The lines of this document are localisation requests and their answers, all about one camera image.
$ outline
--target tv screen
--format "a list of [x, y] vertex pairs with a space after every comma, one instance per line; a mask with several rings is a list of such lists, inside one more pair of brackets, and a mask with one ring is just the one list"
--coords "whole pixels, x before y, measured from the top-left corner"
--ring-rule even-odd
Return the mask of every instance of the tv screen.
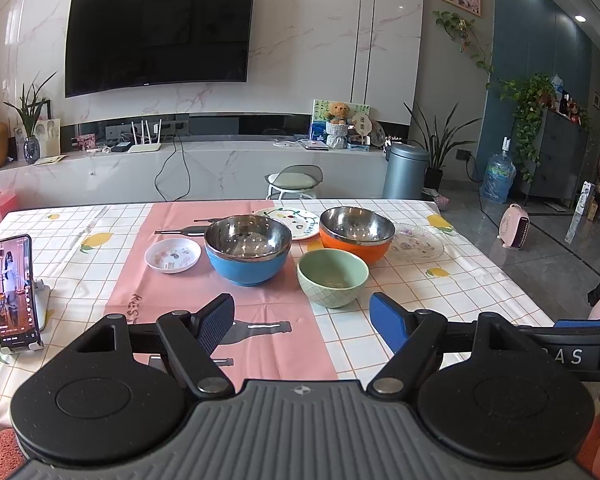
[[247, 81], [252, 7], [253, 0], [71, 0], [65, 95]]

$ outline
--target gray trash can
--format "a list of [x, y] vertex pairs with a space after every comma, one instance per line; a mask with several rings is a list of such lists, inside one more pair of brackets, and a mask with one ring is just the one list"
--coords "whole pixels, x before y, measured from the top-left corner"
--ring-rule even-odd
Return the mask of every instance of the gray trash can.
[[429, 152], [414, 144], [393, 143], [384, 178], [382, 198], [419, 200]]

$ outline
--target bowl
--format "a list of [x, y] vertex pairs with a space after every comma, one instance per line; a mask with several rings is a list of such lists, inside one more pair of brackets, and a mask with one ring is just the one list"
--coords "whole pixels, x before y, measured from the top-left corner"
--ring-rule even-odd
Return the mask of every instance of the bowl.
[[339, 249], [318, 249], [298, 261], [298, 282], [312, 303], [338, 308], [355, 300], [369, 277], [366, 263]]
[[291, 231], [266, 216], [229, 216], [208, 227], [205, 242], [218, 274], [237, 285], [254, 286], [275, 276], [285, 264]]
[[323, 246], [353, 253], [367, 264], [384, 256], [394, 235], [394, 223], [368, 209], [341, 206], [320, 215]]
[[149, 247], [144, 253], [146, 264], [165, 274], [174, 274], [193, 267], [202, 249], [188, 238], [168, 238]]

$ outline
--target smartphone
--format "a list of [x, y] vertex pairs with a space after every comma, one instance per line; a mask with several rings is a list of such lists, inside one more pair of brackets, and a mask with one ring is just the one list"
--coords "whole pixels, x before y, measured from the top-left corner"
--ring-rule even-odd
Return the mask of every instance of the smartphone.
[[42, 348], [36, 315], [31, 237], [0, 240], [0, 352]]

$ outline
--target pink heater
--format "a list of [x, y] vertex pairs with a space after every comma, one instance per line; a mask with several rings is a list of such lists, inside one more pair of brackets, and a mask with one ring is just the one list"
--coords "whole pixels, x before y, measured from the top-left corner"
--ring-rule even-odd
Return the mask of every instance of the pink heater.
[[529, 215], [518, 204], [511, 204], [500, 220], [500, 234], [503, 247], [519, 249], [529, 231]]

